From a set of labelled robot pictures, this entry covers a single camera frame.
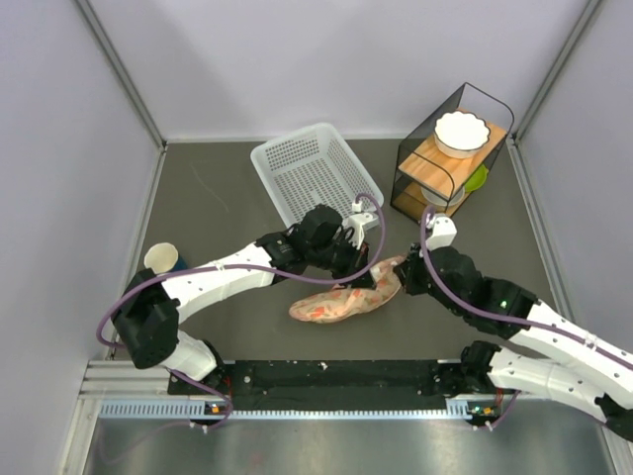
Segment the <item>patterned cloth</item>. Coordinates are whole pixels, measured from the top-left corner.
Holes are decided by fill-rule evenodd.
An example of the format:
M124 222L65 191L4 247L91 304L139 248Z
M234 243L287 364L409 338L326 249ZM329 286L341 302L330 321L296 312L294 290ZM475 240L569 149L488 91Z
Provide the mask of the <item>patterned cloth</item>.
M376 289L334 287L329 292L312 295L290 308L290 316L302 322L333 324L356 314L365 314L389 302L401 289L394 266L405 260L398 255L385 259L371 269Z

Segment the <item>laundry basket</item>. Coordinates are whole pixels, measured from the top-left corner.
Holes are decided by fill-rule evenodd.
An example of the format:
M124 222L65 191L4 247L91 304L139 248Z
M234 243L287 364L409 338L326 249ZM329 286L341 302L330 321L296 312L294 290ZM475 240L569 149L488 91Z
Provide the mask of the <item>laundry basket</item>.
M347 218L358 193L372 195L383 205L378 186L331 124L305 127L264 143L250 158L288 227L319 203ZM374 210L367 199L363 210Z

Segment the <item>green bowl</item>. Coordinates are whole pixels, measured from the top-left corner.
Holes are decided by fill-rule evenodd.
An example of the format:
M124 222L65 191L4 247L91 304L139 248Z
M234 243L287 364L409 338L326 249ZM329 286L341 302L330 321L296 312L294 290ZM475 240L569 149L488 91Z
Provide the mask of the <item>green bowl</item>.
M466 184L464 185L464 188L466 188L466 193L479 190L482 186L484 186L484 183L486 183L487 178L488 178L488 169L485 168L483 165L480 165L480 167L477 170L475 170L475 173L473 173L473 176L471 176L466 181Z

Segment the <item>wooden shelf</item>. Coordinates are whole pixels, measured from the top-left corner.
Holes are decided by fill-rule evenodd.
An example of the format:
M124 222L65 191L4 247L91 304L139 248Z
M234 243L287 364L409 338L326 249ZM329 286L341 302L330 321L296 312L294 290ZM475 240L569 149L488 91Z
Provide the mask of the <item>wooden shelf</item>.
M426 187L435 190L437 194L448 199L451 192L455 193L470 178L473 172L481 165L493 149L503 140L507 131L501 127L486 122L491 129L491 137L488 143L471 158L459 159L445 155L435 144L434 135L429 136L416 150L407 157L398 167L400 171L406 173L419 183L424 183ZM444 168L450 173L455 182L455 189L450 178L444 170L438 168L433 163Z
M453 216L453 214L459 209L460 206L468 199L470 193L466 193L464 199L460 201L458 204L453 205L448 208L448 210L444 211L444 208L437 208L438 213L445 213L448 216ZM422 217L422 213L424 212L424 208L428 206L424 195L422 195L422 189L420 186L413 182L405 188L405 191L401 193L399 196L394 199L392 202L392 206L395 206L403 213L407 214L410 218L419 222L419 219Z

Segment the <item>wall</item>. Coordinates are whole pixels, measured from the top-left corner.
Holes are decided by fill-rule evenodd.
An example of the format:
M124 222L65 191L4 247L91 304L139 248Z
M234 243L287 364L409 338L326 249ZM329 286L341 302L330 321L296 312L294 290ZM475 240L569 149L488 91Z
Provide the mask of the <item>wall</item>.
M522 145L580 321L629 350L632 16L604 2Z
M68 0L0 15L0 473L52 473L156 150Z
M585 0L92 0L162 133L410 132L468 80L520 118Z

